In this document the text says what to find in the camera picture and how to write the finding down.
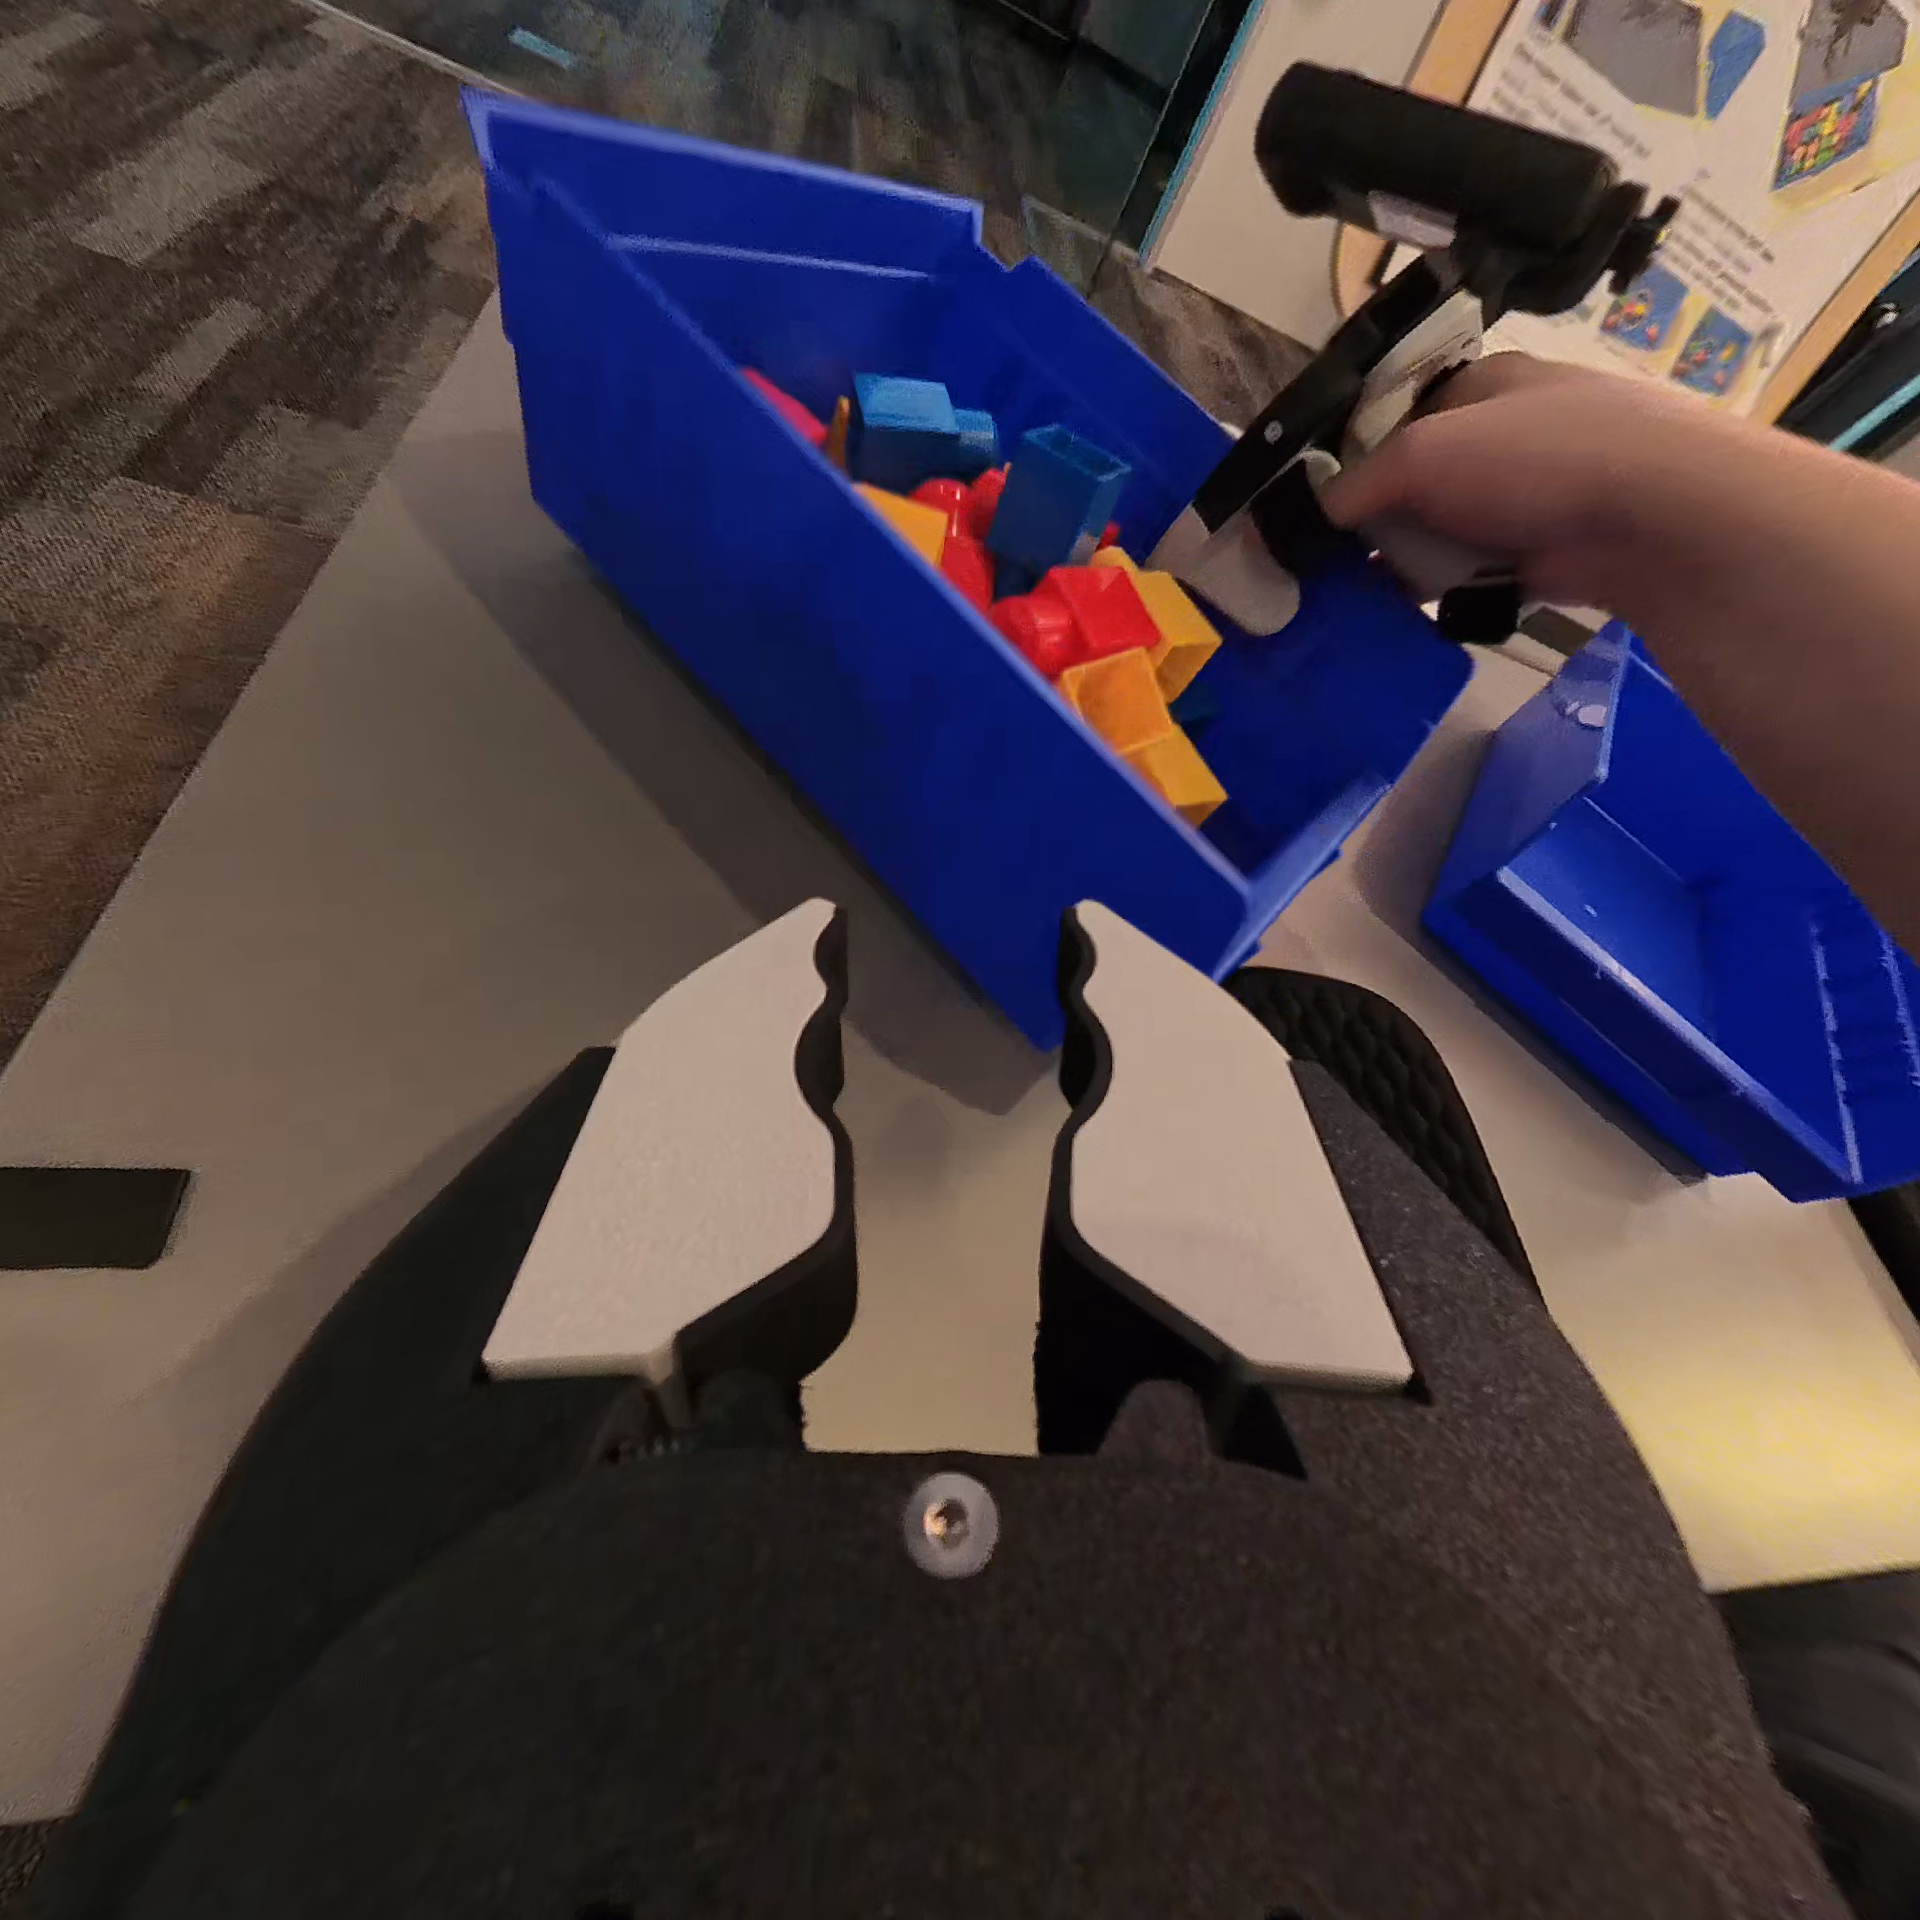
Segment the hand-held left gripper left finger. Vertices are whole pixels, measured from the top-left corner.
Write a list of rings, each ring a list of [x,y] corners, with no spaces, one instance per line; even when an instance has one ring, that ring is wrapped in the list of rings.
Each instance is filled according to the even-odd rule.
[[[619,1034],[488,1379],[638,1379],[680,1421],[719,1377],[794,1394],[835,1355],[858,1310],[846,1004],[846,912],[808,898]]]

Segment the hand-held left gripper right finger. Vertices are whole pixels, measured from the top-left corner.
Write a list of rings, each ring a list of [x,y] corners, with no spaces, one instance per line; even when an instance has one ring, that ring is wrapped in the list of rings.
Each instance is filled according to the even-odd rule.
[[[1293,1464],[1283,1402],[1396,1405],[1412,1355],[1286,1050],[1103,904],[1066,909],[1040,1235],[1040,1451],[1176,1385],[1206,1448]]]

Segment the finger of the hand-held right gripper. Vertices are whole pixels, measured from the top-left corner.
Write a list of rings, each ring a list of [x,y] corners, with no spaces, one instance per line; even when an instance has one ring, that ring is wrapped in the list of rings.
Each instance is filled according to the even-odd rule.
[[[1268,553],[1251,514],[1235,514],[1213,530],[1199,514],[1179,514],[1144,568],[1173,577],[1188,596],[1251,637],[1283,633],[1302,604],[1296,577]]]

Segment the pile of mega blocks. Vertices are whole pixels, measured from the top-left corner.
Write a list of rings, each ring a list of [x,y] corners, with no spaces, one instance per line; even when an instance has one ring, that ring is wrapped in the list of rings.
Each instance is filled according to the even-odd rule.
[[[1174,710],[1219,651],[1215,624],[1171,573],[1133,563],[1115,522],[1047,542],[1037,520],[1043,482],[1066,482],[1072,452],[1094,466],[1102,448],[1047,425],[1004,454],[994,414],[938,380],[854,376],[820,416],[758,369],[739,373],[1147,790],[1191,828],[1223,809]]]

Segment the blue plastic bin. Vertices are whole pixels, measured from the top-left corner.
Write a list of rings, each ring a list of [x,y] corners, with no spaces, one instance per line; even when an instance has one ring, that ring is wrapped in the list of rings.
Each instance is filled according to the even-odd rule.
[[[1495,731],[1423,925],[1703,1173],[1916,1181],[1916,962],[1626,624]]]
[[[1309,579],[1279,635],[1223,627],[1197,750],[1229,801],[1188,828],[740,371],[1068,425],[1132,466],[1133,561],[1229,443],[1199,403],[1047,266],[1002,266],[973,202],[484,88],[463,113],[535,504],[1036,1048],[1069,905],[1228,977],[1472,682],[1366,563]]]

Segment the person's right forearm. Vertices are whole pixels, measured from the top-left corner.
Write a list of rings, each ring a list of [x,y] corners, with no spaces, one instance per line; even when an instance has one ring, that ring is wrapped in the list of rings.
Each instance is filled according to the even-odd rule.
[[[1916,482],[1698,400],[1626,411],[1600,606],[1916,953]]]

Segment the person's right hand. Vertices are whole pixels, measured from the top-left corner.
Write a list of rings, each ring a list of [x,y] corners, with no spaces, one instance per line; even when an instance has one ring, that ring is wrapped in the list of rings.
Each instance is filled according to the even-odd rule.
[[[1336,530],[1451,544],[1535,596],[1600,604],[1626,552],[1619,486],[1659,419],[1646,385],[1499,353],[1448,376],[1317,500]]]

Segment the wooden board with instruction sheet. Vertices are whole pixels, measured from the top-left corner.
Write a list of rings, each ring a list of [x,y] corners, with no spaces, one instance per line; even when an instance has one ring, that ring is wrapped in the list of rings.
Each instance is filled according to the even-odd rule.
[[[1916,3],[1255,4],[1142,260],[1299,346],[1320,346],[1410,253],[1291,217],[1259,178],[1259,109],[1296,61],[1576,137],[1653,202],[1678,198],[1631,292],[1503,321],[1493,353],[1771,421],[1916,252]]]

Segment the black flat plate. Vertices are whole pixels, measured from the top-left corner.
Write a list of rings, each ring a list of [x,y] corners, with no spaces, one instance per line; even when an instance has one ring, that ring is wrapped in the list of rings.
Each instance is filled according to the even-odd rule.
[[[4,1166],[2,1270],[141,1270],[167,1253],[188,1168]]]

